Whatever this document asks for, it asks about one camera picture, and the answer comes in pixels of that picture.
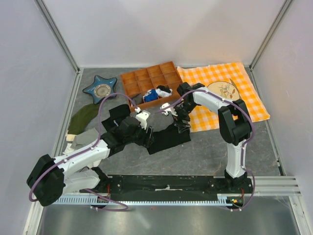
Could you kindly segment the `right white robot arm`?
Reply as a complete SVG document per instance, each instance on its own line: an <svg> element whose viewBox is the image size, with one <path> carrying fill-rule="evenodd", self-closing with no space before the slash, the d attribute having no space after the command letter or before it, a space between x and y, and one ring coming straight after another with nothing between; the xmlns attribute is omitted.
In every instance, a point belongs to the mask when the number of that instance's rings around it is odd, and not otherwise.
<svg viewBox="0 0 313 235"><path fill-rule="evenodd" d="M189 115L197 106L203 106L218 116L220 135L227 143L224 187L228 192L236 192L247 178L245 144L252 134L252 121L245 102L217 95L201 83L190 86L184 82L178 86L177 92L180 99L173 105L173 118L179 133L191 128Z"/></svg>

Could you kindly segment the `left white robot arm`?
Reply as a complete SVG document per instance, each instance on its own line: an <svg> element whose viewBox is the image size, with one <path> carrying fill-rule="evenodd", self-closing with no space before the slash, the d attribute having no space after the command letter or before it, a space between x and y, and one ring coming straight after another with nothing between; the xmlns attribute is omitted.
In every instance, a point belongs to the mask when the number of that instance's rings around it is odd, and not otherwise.
<svg viewBox="0 0 313 235"><path fill-rule="evenodd" d="M45 154L39 158L26 180L30 188L29 200L39 201L46 207L63 194L89 189L103 192L110 179L99 168L99 163L130 143L149 147L152 142L153 128L142 126L138 119L128 116L119 126L70 154L54 158Z"/></svg>

